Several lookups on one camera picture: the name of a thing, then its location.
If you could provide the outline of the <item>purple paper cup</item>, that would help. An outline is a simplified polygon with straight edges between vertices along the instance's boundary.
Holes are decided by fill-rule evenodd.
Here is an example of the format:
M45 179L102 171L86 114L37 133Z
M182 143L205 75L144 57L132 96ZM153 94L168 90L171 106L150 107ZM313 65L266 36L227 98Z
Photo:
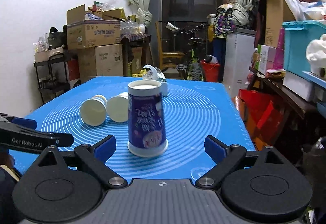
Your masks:
M136 80L128 84L128 149L151 158L168 148L161 83Z

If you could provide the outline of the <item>clear plastic cup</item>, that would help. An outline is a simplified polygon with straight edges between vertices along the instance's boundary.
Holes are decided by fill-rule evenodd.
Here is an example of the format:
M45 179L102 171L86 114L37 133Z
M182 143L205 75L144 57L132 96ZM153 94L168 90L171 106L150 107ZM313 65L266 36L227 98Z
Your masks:
M193 181L196 181L200 177L202 177L204 174L206 174L209 170L210 170L210 168L201 167L201 166L192 168L191 171L190 171L191 178L193 179Z

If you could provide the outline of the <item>blue orange paper cup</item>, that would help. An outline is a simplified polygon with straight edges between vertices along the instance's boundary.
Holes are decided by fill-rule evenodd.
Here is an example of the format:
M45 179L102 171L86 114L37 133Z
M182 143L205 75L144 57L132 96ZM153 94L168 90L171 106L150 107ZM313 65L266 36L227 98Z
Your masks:
M107 116L107 99L103 95L95 95L85 100L80 108L82 121L89 126L99 126Z

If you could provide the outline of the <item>white paper cup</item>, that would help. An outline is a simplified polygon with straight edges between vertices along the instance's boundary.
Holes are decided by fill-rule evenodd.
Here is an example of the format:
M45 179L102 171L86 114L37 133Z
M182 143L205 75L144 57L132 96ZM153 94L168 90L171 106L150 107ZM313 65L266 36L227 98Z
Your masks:
M106 110L109 118L118 123L127 122L128 120L128 92L122 92L113 96L107 101Z

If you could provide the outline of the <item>blue silicone baking mat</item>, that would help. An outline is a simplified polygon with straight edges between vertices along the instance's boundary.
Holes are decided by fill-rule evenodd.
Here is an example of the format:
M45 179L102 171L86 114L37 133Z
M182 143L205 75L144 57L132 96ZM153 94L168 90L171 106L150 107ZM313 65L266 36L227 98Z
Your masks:
M254 145L239 112L218 83L170 79L168 96L163 99L167 151L154 158L140 158L127 148L128 125L106 119L97 126L87 126L80 118L81 104L94 95L111 98L126 92L130 78L96 77L51 100L28 115L40 131L66 132L74 144L94 144L108 135L116 138L114 155L106 165L126 180L192 179L191 169L212 168L214 161L204 151L204 139L215 136L227 145L237 143L252 151Z

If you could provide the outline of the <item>black metal shelf rack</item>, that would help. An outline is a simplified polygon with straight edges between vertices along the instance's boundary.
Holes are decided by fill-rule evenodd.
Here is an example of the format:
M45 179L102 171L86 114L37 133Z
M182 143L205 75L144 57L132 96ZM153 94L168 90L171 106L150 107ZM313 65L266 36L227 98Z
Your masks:
M76 55L60 51L36 53L34 68L43 104L81 84Z

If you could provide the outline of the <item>red bucket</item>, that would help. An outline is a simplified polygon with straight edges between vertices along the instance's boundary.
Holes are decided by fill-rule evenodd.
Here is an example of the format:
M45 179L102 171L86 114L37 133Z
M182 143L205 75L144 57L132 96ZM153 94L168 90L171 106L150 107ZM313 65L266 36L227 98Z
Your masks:
M217 83L220 64L218 63L206 63L204 60L201 61L201 66L204 71L206 82Z

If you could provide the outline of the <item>lower cardboard box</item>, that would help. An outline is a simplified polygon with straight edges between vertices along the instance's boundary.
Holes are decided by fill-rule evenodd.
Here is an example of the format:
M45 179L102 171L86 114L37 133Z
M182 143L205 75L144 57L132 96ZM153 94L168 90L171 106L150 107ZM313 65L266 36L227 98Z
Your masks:
M121 44L78 49L81 83L94 77L122 77L123 54Z

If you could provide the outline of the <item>white tissue box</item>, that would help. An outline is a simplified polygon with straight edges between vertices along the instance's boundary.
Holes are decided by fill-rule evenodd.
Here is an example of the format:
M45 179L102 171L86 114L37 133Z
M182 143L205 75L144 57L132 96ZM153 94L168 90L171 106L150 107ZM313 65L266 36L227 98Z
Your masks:
M168 96L168 87L166 77L164 76L163 72L152 65L145 65L143 66L142 70L143 80L156 80L161 83L161 92L164 97Z

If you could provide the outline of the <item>dark wooden side table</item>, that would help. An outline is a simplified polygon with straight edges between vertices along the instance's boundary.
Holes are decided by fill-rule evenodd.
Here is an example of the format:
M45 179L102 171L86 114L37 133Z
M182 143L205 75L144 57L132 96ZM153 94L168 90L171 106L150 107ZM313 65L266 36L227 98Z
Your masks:
M317 110L315 102L306 102L299 95L282 84L281 79L269 79L250 67L253 79L249 82L249 90L270 92L277 95L285 103L289 118L303 135L316 138L325 136L325 118Z

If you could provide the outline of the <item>yellow wooden chair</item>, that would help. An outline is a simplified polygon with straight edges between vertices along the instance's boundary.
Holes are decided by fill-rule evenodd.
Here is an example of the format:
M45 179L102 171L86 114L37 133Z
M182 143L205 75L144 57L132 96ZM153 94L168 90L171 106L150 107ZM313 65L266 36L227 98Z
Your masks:
M170 41L162 38L162 29L160 22L155 22L157 46L159 51L159 69L165 71L170 68L176 68L177 62L180 62L185 56L184 52L173 51L170 47Z

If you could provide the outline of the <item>black green bicycle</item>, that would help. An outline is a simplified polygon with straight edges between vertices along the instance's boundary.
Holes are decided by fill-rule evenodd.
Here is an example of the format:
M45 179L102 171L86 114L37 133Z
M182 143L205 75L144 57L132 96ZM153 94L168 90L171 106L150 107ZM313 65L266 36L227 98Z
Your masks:
M174 58L179 62L176 64L176 70L183 80L206 81L206 76L202 62L207 54L206 37L197 37L197 32L207 33L208 24L201 23L194 28L179 28L170 22L165 22L166 28L170 30L173 36L184 36L185 46L182 51L175 53Z

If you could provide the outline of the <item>white chest freezer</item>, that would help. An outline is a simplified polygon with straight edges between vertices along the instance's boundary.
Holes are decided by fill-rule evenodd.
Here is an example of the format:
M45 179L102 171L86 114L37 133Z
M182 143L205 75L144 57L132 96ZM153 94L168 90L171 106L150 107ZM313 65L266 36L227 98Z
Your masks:
M240 89L248 87L247 77L251 57L255 51L256 31L237 28L227 35L223 84L230 97L238 95Z

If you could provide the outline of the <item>upper cardboard box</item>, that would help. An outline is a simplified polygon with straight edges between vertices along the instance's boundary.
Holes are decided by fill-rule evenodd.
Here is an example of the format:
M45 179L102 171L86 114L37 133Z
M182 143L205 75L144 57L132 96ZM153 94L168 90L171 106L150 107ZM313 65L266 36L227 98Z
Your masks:
M69 50L99 47L120 42L121 21L104 20L85 10L85 5L66 12L67 47Z

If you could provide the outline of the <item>teal plastic storage bin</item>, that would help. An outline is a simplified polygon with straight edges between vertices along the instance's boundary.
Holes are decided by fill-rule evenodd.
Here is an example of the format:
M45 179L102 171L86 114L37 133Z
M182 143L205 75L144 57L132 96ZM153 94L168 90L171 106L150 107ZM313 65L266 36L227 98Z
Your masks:
M283 68L305 78L303 71L310 71L306 48L312 40L319 39L325 34L325 24L308 20L283 22L282 26L285 29Z

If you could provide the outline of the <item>tall brown cardboard box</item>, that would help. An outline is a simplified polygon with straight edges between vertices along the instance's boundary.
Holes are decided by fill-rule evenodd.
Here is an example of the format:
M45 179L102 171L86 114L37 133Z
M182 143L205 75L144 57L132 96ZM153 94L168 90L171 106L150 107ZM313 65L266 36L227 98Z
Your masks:
M277 48L283 22L294 20L285 0L267 0L265 45Z

